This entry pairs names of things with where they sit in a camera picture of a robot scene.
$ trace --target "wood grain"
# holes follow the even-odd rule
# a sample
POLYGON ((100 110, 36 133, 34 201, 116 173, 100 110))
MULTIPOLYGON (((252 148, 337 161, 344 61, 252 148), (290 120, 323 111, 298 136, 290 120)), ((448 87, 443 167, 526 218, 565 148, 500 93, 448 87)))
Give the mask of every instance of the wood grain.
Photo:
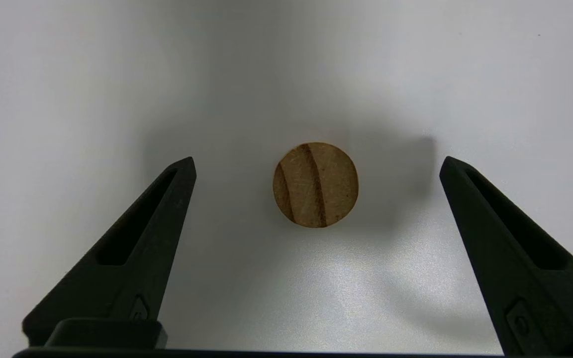
POLYGON ((278 163, 273 176, 280 211, 305 227, 327 227, 346 217, 358 192, 353 161, 327 143, 298 145, 278 163))

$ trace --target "black plastic part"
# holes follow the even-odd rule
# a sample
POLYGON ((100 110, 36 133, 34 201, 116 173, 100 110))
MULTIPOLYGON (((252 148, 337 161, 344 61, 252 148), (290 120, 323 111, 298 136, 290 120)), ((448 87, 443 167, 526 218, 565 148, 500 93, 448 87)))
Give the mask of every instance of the black plastic part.
POLYGON ((46 347, 165 348, 167 334, 155 320, 67 319, 57 324, 46 347))
MULTIPOLYGON (((573 356, 573 256, 473 167, 447 157, 440 178, 503 351, 573 356)), ((15 357, 446 357, 150 349, 194 181, 191 158, 169 166, 25 318, 15 357)))
POLYGON ((30 346, 65 319, 157 319, 195 179, 191 157, 157 177, 25 317, 30 346))
POLYGON ((439 177, 503 352, 573 356, 573 256, 470 165, 439 177))
POLYGON ((156 349, 70 349, 68 347, 30 348, 14 358, 488 358, 489 356, 440 356, 428 354, 360 354, 309 352, 228 352, 156 349))

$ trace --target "white background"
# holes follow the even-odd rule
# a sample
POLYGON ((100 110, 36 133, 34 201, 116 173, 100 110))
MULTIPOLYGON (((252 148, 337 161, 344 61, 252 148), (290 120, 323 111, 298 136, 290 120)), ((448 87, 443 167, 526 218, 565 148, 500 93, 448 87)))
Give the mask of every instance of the white background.
POLYGON ((573 0, 0 1, 0 356, 186 156, 168 347, 500 353, 446 155, 573 253, 573 0), (318 231, 271 193, 312 140, 360 175, 352 213, 318 231))

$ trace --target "round wooden piece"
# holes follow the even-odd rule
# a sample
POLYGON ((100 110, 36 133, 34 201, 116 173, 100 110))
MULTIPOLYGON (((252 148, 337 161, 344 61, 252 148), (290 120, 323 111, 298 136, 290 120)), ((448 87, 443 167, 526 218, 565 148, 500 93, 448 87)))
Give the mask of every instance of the round wooden piece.
POLYGON ((298 145, 280 161, 273 176, 278 207, 305 227, 327 227, 344 218, 358 191, 353 161, 327 143, 298 145))

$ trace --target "dark grain line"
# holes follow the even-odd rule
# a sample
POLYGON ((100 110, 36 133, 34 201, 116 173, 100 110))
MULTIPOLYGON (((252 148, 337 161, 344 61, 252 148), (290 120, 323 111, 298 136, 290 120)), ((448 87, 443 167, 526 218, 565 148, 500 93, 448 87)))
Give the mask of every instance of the dark grain line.
POLYGON ((322 184, 320 181, 320 170, 318 169, 318 164, 315 162, 315 158, 313 157, 313 152, 311 151, 311 147, 306 144, 302 145, 302 149, 304 152, 304 157, 310 165, 312 169, 312 177, 313 177, 313 186, 315 190, 315 197, 318 201, 318 208, 320 208, 320 224, 321 227, 327 227, 326 221, 326 208, 324 207, 324 196, 322 195, 322 184))
POLYGON ((287 178, 285 177, 285 172, 284 172, 284 169, 282 168, 282 164, 278 164, 278 167, 276 168, 276 177, 278 178, 278 181, 281 182, 280 186, 284 187, 285 205, 284 205, 284 207, 280 206, 280 209, 282 210, 282 213, 284 213, 284 215, 289 220, 291 220, 292 222, 295 222, 295 216, 293 215, 293 204, 291 203, 291 195, 289 195, 289 192, 288 192, 287 178))

